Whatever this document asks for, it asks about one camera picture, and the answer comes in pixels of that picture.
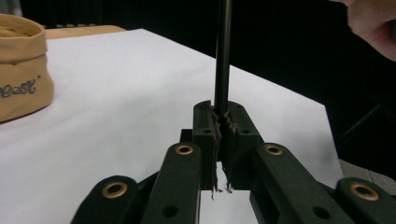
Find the finger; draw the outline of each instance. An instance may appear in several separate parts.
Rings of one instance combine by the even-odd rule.
[[[356,0],[348,8],[348,24],[356,35],[372,32],[396,19],[394,0]]]
[[[391,36],[389,22],[360,37],[386,58],[396,62],[396,41]]]

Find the black plastic linkage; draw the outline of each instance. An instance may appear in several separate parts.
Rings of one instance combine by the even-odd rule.
[[[199,222],[201,149],[192,143],[169,147],[141,224]]]
[[[396,223],[396,200],[372,182],[354,177],[341,179],[334,198],[356,223]]]
[[[126,176],[114,175],[95,185],[71,223],[136,223],[139,213],[140,198],[136,182]]]
[[[229,187],[250,189],[255,175],[251,154],[263,142],[246,109],[240,104],[228,102],[224,132],[226,141],[220,148],[220,159]]]
[[[279,213],[272,223],[355,223],[285,147],[262,144],[253,160],[265,186],[264,193],[257,193],[268,191]],[[254,207],[256,216],[265,217],[258,208]]]
[[[201,190],[218,188],[216,161],[220,138],[219,124],[210,101],[195,105],[191,141],[202,150]]]

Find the black metal rod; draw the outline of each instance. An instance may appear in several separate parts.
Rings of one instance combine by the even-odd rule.
[[[215,113],[220,118],[228,111],[230,77],[230,35],[232,0],[220,0],[219,27],[216,47]]]

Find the white table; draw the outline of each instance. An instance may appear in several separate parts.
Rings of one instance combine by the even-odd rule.
[[[69,223],[100,180],[157,172],[191,128],[192,107],[214,96],[213,58],[145,30],[48,45],[53,103],[0,125],[2,224]],[[318,181],[334,187],[342,177],[323,105],[235,67],[230,100]],[[257,222],[247,191],[210,195],[202,193],[201,223]]]

